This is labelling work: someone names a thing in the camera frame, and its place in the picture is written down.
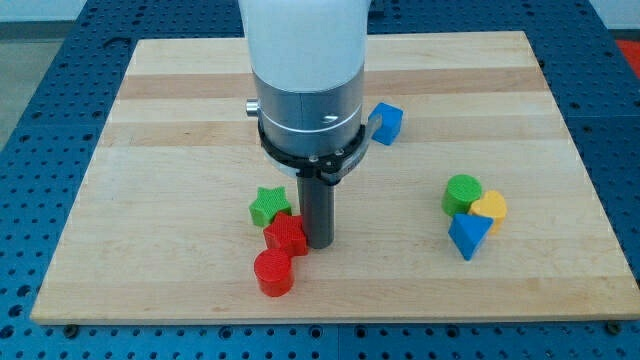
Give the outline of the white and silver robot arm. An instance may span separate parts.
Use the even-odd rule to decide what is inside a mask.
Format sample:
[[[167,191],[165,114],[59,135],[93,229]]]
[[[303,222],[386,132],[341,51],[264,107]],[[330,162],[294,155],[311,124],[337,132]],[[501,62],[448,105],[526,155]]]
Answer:
[[[262,146],[303,177],[337,181],[366,150],[369,0],[239,0]]]

